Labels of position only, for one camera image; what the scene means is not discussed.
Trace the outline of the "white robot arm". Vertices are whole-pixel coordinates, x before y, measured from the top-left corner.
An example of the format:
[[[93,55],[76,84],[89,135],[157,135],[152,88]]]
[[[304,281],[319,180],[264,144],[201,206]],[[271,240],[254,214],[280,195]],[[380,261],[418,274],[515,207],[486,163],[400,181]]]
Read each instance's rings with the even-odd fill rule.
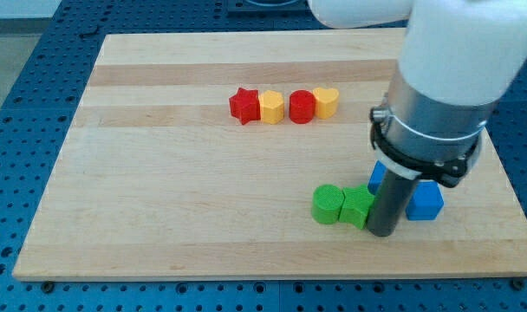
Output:
[[[387,97],[371,111],[377,159],[409,180],[453,187],[527,58],[527,0],[309,0],[335,29],[407,21]]]

